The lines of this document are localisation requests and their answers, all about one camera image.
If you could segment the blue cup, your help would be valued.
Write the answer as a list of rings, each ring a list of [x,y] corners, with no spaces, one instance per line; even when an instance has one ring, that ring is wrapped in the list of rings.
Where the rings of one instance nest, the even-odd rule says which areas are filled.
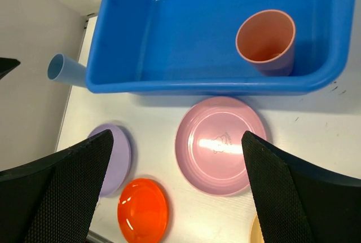
[[[86,87],[86,67],[64,54],[56,54],[49,62],[47,77],[51,81]]]

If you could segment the purple plate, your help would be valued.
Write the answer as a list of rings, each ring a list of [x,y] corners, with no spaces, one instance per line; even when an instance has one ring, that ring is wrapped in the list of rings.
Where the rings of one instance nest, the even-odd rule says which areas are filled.
[[[132,152],[129,138],[123,128],[112,123],[97,126],[88,137],[92,137],[104,130],[110,130],[113,136],[112,153],[103,180],[99,197],[108,197],[116,192],[125,181],[131,167]]]

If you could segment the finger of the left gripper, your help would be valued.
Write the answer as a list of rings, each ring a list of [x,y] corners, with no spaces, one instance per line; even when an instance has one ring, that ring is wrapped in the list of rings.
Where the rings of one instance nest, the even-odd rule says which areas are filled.
[[[20,65],[17,59],[0,58],[0,79],[9,74],[12,70]]]

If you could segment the pink plate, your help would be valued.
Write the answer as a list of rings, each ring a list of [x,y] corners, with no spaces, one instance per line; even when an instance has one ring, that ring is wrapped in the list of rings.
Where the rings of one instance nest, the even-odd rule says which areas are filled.
[[[178,167],[197,190],[232,196],[249,186],[242,137],[250,131],[266,139],[259,115],[242,101],[216,96],[195,104],[175,136]]]

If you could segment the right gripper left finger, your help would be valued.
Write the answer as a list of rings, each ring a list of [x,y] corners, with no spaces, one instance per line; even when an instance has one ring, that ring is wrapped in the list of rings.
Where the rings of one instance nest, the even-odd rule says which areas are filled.
[[[1,171],[1,242],[85,242],[112,148],[105,130]]]

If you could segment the yellow plate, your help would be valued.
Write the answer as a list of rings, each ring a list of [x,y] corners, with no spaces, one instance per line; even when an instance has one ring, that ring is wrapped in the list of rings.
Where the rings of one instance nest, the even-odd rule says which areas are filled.
[[[254,216],[249,232],[249,243],[264,243],[258,215]]]

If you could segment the pink cup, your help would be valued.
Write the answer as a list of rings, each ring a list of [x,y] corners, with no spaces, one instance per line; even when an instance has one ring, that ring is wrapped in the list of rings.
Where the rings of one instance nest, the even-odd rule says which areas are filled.
[[[255,13],[240,26],[239,55],[265,76],[289,76],[294,67],[296,25],[289,14],[270,9]]]

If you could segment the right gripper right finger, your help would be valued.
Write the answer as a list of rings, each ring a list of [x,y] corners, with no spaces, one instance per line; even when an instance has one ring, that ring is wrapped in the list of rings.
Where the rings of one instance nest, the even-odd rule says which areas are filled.
[[[360,179],[246,131],[246,171],[265,242],[360,242]]]

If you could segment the orange plate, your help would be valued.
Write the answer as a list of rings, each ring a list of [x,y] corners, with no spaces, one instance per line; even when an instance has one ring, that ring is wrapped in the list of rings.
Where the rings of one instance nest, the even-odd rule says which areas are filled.
[[[123,189],[117,220],[127,242],[161,242],[169,220],[169,204],[158,182],[138,178]]]

